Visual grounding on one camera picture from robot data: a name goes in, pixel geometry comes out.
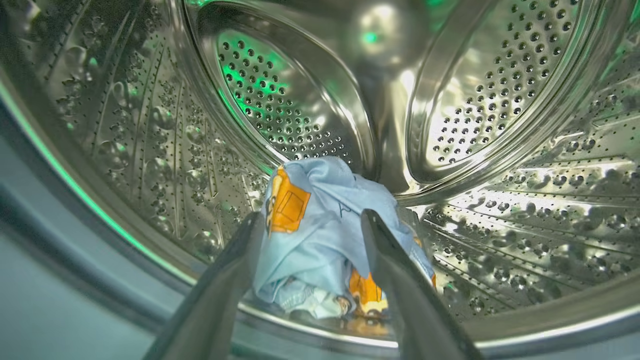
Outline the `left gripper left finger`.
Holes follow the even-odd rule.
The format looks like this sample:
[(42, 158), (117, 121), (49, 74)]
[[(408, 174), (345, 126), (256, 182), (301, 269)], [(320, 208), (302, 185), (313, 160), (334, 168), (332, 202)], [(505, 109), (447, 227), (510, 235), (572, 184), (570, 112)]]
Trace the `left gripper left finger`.
[(260, 212), (243, 219), (142, 360), (227, 360), (238, 305), (254, 281), (264, 233)]

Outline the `perforated steel washer drum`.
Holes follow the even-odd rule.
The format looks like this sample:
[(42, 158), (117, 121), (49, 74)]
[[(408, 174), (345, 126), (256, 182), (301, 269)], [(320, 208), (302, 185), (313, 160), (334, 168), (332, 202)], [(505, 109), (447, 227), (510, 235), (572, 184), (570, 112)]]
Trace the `perforated steel washer drum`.
[(336, 157), (480, 348), (640, 332), (640, 0), (0, 0), (0, 104), (171, 283)]

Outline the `grey rubber door gasket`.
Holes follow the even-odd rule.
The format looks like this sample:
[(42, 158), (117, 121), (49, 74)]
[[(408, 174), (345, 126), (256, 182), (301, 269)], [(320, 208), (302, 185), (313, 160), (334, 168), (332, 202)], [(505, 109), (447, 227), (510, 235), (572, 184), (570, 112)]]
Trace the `grey rubber door gasket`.
[[(446, 303), (486, 360), (640, 360), (640, 88), (601, 96), (572, 158), (426, 210)], [(6, 357), (140, 360), (189, 286), (74, 193), (0, 100)]]

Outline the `blue cartoon print garment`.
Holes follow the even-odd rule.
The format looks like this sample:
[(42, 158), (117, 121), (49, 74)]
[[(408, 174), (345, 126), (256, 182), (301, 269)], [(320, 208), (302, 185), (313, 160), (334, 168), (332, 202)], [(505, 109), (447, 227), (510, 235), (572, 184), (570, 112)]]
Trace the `blue cartoon print garment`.
[(330, 156), (286, 162), (271, 176), (254, 295), (316, 319), (386, 316), (387, 296), (371, 275), (361, 228), (366, 209), (377, 212), (419, 274), (436, 285), (422, 243), (400, 218), (391, 192)]

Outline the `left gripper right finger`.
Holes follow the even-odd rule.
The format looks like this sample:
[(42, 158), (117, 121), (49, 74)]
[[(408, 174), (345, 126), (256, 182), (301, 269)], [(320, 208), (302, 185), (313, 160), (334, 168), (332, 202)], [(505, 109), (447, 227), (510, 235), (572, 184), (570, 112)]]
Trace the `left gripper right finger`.
[(386, 294), (391, 323), (404, 360), (483, 360), (474, 342), (421, 275), (382, 217), (360, 215), (371, 276)]

